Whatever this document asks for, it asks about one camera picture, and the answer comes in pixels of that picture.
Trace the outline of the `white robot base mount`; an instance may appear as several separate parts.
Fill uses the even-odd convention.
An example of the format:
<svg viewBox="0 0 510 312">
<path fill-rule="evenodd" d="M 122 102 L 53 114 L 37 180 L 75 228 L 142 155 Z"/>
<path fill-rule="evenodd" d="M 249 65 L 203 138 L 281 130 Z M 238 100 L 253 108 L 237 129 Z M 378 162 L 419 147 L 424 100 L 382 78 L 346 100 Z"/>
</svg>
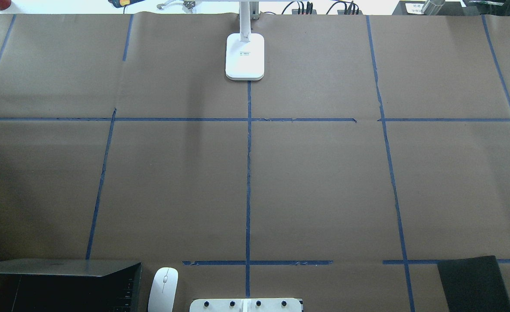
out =
<svg viewBox="0 0 510 312">
<path fill-rule="evenodd" d="M 304 304 L 296 298 L 196 299 L 190 312 L 303 312 Z"/>
</svg>

